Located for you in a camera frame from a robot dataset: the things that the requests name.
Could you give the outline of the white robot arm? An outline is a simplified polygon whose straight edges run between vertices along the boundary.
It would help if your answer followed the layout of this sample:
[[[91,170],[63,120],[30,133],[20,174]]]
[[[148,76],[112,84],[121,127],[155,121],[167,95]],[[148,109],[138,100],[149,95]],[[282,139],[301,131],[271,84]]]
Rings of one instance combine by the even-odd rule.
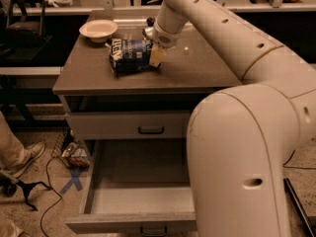
[[[213,0],[163,0],[155,42],[192,23],[240,80],[204,98],[187,130],[198,237],[291,237],[282,164],[316,135],[316,71]]]

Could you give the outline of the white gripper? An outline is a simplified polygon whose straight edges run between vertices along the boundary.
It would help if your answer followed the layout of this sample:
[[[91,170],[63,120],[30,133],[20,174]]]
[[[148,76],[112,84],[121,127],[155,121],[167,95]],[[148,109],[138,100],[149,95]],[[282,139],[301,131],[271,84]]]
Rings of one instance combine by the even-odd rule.
[[[180,35],[181,30],[177,24],[163,25],[156,21],[152,31],[152,39],[156,44],[151,48],[149,64],[153,67],[158,67],[166,56],[164,48],[175,46]]]

